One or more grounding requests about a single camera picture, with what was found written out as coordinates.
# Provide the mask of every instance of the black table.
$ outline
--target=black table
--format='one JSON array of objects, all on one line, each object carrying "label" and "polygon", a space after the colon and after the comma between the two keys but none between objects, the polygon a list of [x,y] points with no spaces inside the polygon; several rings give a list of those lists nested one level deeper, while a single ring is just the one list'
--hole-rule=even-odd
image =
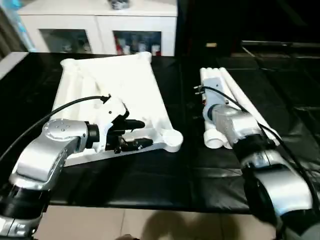
[{"label": "black table", "polygon": [[[61,60],[100,57],[107,56],[30,53],[0,80],[0,153],[52,109]],[[320,59],[153,57],[151,65],[171,123],[184,136],[181,150],[159,149],[66,167],[51,204],[248,213],[236,157],[231,150],[212,150],[203,143],[202,101],[193,89],[200,82],[201,67],[227,68],[318,182]],[[0,163],[1,183],[8,179],[23,147],[40,130]]]}]

